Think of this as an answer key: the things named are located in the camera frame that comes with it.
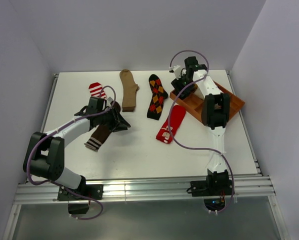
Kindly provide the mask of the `red patterned sock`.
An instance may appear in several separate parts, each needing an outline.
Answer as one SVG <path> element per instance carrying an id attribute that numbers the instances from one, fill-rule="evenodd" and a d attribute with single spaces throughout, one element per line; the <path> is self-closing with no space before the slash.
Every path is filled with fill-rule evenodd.
<path id="1" fill-rule="evenodd" d="M 183 106 L 175 105 L 172 108 L 170 118 L 166 119 L 155 138 L 162 143 L 170 144 L 173 141 L 172 135 L 175 136 L 185 115 L 186 109 Z"/>

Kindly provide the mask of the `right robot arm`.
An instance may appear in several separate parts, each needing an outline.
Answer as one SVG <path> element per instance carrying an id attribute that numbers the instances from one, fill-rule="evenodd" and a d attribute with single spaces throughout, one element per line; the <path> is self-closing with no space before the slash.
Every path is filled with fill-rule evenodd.
<path id="1" fill-rule="evenodd" d="M 194 56 L 184 60 L 185 68 L 180 65 L 169 67 L 175 75 L 172 86 L 183 99 L 191 93 L 203 100 L 201 122 L 208 130 L 212 150 L 209 151 L 207 177 L 202 191 L 217 195 L 231 185 L 228 166 L 224 160 L 224 135 L 230 116 L 230 96 L 219 89 L 210 77 L 207 67 L 199 64 Z"/>

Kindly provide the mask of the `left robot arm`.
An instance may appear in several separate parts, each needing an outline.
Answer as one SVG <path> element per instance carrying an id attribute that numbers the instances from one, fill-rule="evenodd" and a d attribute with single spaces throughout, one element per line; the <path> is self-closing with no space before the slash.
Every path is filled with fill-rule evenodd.
<path id="1" fill-rule="evenodd" d="M 35 132 L 31 135 L 23 162 L 23 171 L 33 185 L 30 176 L 44 178 L 69 188 L 69 194 L 76 200 L 86 196 L 86 180 L 65 167 L 65 148 L 79 136 L 99 126 L 108 127 L 110 132 L 125 131 L 131 125 L 108 101 L 90 97 L 88 105 L 77 112 L 73 119 L 49 132 Z"/>

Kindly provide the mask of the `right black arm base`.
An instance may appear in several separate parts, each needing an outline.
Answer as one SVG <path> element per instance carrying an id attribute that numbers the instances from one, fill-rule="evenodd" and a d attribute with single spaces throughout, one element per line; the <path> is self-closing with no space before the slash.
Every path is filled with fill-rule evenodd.
<path id="1" fill-rule="evenodd" d="M 212 197 L 204 199 L 204 205 L 208 211 L 218 213 L 226 207 L 226 196 L 234 197 L 233 181 L 229 173 L 224 172 L 208 173 L 205 180 L 193 180 L 186 190 L 192 197 Z"/>

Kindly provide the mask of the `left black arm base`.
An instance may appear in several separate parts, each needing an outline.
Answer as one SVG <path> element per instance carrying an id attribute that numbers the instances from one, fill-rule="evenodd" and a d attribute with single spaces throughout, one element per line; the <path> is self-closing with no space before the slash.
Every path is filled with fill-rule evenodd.
<path id="1" fill-rule="evenodd" d="M 88 184 L 83 192 L 78 189 L 69 189 L 74 194 L 68 192 L 66 189 L 59 188 L 57 200 L 59 202 L 74 202 L 83 201 L 86 198 L 91 198 L 94 200 L 101 200 L 103 198 L 103 184 Z M 67 209 L 68 213 L 72 215 L 84 215 L 90 209 L 91 200 L 88 199 L 88 203 L 68 203 Z"/>

